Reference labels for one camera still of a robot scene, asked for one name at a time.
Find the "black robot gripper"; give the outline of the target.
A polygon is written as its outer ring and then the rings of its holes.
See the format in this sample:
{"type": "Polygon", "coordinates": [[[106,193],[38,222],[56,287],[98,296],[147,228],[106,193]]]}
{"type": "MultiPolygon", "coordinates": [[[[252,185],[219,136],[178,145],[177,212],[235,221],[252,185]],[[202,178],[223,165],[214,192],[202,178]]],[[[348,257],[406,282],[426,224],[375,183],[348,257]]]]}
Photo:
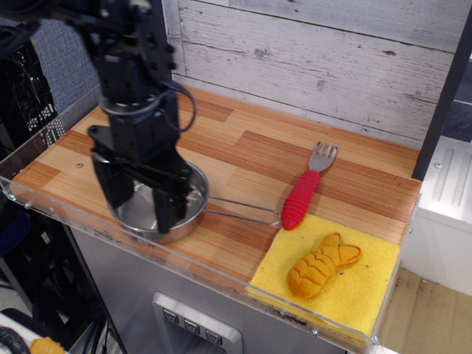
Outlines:
{"type": "Polygon", "coordinates": [[[134,193],[137,181],[153,191],[157,229],[167,234],[187,213],[190,166],[176,144],[183,130],[177,105],[103,108],[109,125],[92,125],[94,171],[106,201],[118,208],[134,193]]]}

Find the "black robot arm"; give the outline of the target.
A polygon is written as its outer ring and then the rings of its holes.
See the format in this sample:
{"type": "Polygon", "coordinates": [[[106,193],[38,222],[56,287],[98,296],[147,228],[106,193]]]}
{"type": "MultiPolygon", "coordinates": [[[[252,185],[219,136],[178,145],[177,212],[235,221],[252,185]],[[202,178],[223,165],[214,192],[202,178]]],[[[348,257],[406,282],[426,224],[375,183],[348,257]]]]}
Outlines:
{"type": "Polygon", "coordinates": [[[94,170],[108,204],[149,187],[156,225],[169,232],[187,211],[192,168],[177,153],[183,131],[172,79],[174,48],[167,41],[160,1],[3,1],[1,16],[20,21],[19,33],[1,42],[7,57],[44,18],[63,21],[82,38],[100,81],[106,126],[88,129],[94,170]]]}

